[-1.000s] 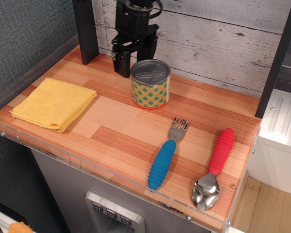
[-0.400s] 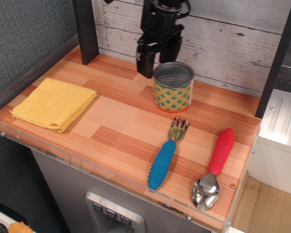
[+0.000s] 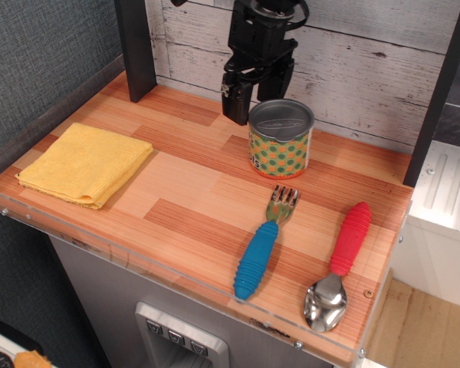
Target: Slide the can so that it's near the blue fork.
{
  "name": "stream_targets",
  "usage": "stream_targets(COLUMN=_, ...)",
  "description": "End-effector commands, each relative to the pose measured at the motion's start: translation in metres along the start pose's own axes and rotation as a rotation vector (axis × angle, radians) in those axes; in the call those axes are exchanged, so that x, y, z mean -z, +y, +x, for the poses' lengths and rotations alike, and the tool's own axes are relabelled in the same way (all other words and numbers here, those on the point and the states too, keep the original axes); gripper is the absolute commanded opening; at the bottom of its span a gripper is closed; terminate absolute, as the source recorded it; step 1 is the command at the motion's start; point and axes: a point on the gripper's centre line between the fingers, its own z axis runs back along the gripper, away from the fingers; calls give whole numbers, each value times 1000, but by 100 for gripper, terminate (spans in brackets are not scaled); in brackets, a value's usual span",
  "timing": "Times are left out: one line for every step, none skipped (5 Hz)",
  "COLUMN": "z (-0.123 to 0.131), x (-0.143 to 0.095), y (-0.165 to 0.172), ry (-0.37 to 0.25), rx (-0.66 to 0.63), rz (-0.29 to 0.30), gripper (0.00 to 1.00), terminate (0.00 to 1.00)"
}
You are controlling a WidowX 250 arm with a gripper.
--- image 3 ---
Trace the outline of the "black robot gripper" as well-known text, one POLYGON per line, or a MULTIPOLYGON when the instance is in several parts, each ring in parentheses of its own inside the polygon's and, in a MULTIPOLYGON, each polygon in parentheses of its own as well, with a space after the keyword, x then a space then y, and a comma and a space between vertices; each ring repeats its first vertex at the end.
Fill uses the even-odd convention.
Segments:
POLYGON ((294 70, 297 47, 286 33, 304 26, 309 17, 305 1, 236 1, 228 35, 232 57, 224 66, 222 112, 238 125, 248 122, 253 90, 259 101, 283 98, 294 70))

